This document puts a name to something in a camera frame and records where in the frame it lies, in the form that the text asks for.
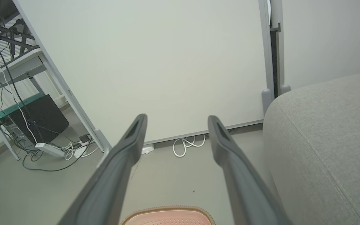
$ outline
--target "desk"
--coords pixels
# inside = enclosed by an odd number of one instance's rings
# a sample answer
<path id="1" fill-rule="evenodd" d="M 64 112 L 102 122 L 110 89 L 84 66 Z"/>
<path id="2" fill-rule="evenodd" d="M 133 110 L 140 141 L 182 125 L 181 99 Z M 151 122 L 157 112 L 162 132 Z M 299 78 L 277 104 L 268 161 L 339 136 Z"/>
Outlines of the desk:
<path id="1" fill-rule="evenodd" d="M 274 99 L 264 0 L 13 1 L 112 145 L 140 113 L 150 144 L 206 133 L 211 114 L 261 123 Z"/>
<path id="2" fill-rule="evenodd" d="M 97 145 L 100 147 L 101 151 L 104 152 L 104 150 L 108 150 L 110 148 L 110 145 L 106 143 L 105 138 L 103 137 L 101 131 L 95 129 L 95 127 L 92 125 L 88 117 L 85 115 L 83 109 L 81 108 L 77 100 L 70 94 L 70 89 L 65 88 L 67 87 L 67 84 L 63 81 L 62 78 L 58 77 L 55 73 L 53 73 L 50 67 L 50 63 L 44 56 L 41 49 L 38 48 L 32 50 L 27 54 L 23 55 L 22 57 L 17 58 L 15 61 L 13 61 L 8 65 L 8 68 L 14 82 L 30 79 L 30 81 L 34 84 L 34 86 L 40 93 L 43 93 L 43 90 L 41 89 L 37 81 L 33 78 L 33 76 L 45 70 L 48 70 L 48 72 L 51 74 L 51 77 L 56 82 L 58 88 L 62 91 L 67 101 L 74 109 L 81 122 L 86 127 L 89 134 L 93 137 Z M 6 76 L 8 76 L 6 68 L 3 68 L 3 70 Z M 0 81 L 2 83 L 2 85 L 0 84 L 0 88 L 7 86 L 7 83 L 5 82 L 5 78 L 3 76 L 4 75 L 0 70 Z M 7 78 L 7 80 L 9 84 L 12 84 L 10 78 Z M 0 136 L 4 141 L 4 143 L 6 144 L 6 146 L 9 148 L 9 151 L 12 153 L 14 158 L 16 160 L 19 160 L 20 158 L 13 151 L 12 146 L 9 143 L 8 137 L 4 134 L 1 128 L 0 128 Z"/>

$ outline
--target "white cable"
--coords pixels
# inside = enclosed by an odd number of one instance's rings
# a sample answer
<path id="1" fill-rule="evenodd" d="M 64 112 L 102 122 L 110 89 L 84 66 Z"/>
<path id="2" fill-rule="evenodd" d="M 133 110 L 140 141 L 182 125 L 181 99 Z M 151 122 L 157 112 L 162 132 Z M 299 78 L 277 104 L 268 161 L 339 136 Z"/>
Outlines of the white cable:
<path id="1" fill-rule="evenodd" d="M 66 149 L 67 149 L 67 153 L 66 153 L 66 156 L 65 156 L 65 160 L 66 160 L 66 161 L 70 160 L 70 159 L 73 157 L 74 151 L 75 151 L 75 150 L 73 149 L 73 144 L 72 144 L 72 142 L 70 142 L 70 144 L 68 144 L 67 147 L 68 147 L 69 145 L 72 147 L 72 149 L 66 148 Z"/>
<path id="2" fill-rule="evenodd" d="M 22 109 L 20 108 L 20 105 L 19 105 L 18 102 L 16 101 L 15 95 L 13 94 L 13 91 L 12 91 L 12 87 L 10 86 L 10 84 L 8 83 L 8 81 L 6 80 L 6 76 L 5 76 L 4 70 L 3 70 L 1 67 L 0 67 L 0 70 L 1 70 L 2 74 L 4 75 L 4 79 L 5 79 L 6 84 L 7 84 L 7 85 L 9 86 L 9 88 L 10 88 L 10 92 L 12 93 L 13 100 L 16 102 L 17 106 L 19 107 L 20 112 L 22 113 L 22 116 L 23 116 L 24 122 L 26 123 L 27 129 L 30 131 L 31 135 L 33 136 L 34 141 L 36 141 L 36 144 L 38 144 L 36 137 L 34 136 L 33 132 L 32 132 L 32 131 L 30 130 L 30 128 L 28 127 L 26 117 L 24 117 L 24 113 L 23 113 Z"/>
<path id="3" fill-rule="evenodd" d="M 174 145 L 175 145 L 176 142 L 179 141 L 179 140 L 182 140 L 182 141 L 183 141 L 183 147 L 184 147 L 184 153 L 183 153 L 183 155 L 177 155 L 176 151 L 174 150 Z M 184 155 L 186 155 L 186 149 L 187 149 L 188 147 L 191 147 L 191 146 L 201 147 L 201 146 L 204 145 L 204 143 L 205 143 L 205 135 L 204 135 L 204 141 L 202 142 L 202 144 L 196 145 L 196 144 L 194 144 L 194 143 L 195 143 L 195 136 L 194 136 L 194 140 L 192 141 L 192 143 L 189 142 L 189 141 L 187 140 L 187 138 L 179 138 L 179 139 L 175 140 L 174 143 L 173 143 L 173 153 L 174 153 L 174 155 L 176 155 L 177 157 L 181 158 L 181 157 L 183 157 Z"/>
<path id="4" fill-rule="evenodd" d="M 94 151 L 92 151 L 91 153 L 89 153 L 89 154 L 87 154 L 87 155 L 83 155 L 83 156 L 81 156 L 80 158 L 84 158 L 84 157 L 87 157 L 87 156 L 89 156 L 89 155 L 91 155 L 91 154 L 93 154 L 95 151 L 97 151 L 97 149 L 99 149 L 100 147 L 97 147 Z"/>

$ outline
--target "white wall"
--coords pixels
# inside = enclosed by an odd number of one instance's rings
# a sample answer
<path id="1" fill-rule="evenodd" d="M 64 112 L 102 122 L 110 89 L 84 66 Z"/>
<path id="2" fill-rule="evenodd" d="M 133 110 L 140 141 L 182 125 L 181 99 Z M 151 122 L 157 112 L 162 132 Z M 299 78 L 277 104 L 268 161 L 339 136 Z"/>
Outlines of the white wall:
<path id="1" fill-rule="evenodd" d="M 258 0 L 14 0 L 112 145 L 139 113 L 146 141 L 263 119 Z"/>
<path id="2" fill-rule="evenodd" d="M 360 73 L 360 0 L 282 0 L 282 7 L 285 84 Z"/>

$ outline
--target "power adapter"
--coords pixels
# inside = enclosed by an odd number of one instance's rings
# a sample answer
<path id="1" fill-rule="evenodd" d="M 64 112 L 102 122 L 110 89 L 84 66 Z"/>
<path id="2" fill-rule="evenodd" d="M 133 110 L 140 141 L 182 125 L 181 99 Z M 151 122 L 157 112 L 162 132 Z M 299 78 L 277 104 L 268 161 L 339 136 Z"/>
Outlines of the power adapter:
<path id="1" fill-rule="evenodd" d="M 82 146 L 82 144 L 80 144 L 80 143 L 73 144 L 73 148 L 80 148 L 81 146 Z"/>
<path id="2" fill-rule="evenodd" d="M 80 141 L 81 141 L 82 143 L 86 143 L 86 142 L 89 141 L 89 140 L 90 140 L 90 138 L 88 137 L 87 134 L 85 134 L 85 135 L 83 135 L 83 136 L 80 137 Z"/>

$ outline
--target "gray floor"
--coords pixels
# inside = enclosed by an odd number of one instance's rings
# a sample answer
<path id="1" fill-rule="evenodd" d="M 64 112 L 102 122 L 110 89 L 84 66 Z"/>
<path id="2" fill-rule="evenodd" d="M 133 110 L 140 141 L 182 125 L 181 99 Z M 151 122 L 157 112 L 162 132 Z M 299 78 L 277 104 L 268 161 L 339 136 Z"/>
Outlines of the gray floor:
<path id="1" fill-rule="evenodd" d="M 87 133 L 71 108 L 64 114 L 70 127 L 63 134 L 74 140 Z M 235 129 L 232 136 L 279 199 L 263 159 L 262 125 Z M 60 135 L 54 143 L 66 145 L 68 140 Z M 183 146 L 178 143 L 176 150 L 181 154 Z M 213 160 L 210 141 L 200 148 L 187 148 L 182 158 L 173 154 L 172 144 L 173 141 L 157 143 L 156 149 L 142 155 L 133 167 L 120 220 L 140 209 L 192 205 L 204 208 L 216 224 L 234 224 L 224 176 Z M 20 161 L 15 161 L 8 151 L 0 155 L 0 224 L 56 224 L 93 174 L 103 154 L 97 150 L 58 172 L 29 171 L 22 167 L 24 155 L 22 151 Z M 63 168 L 70 162 L 48 154 L 37 162 L 26 159 L 26 165 L 31 168 Z"/>

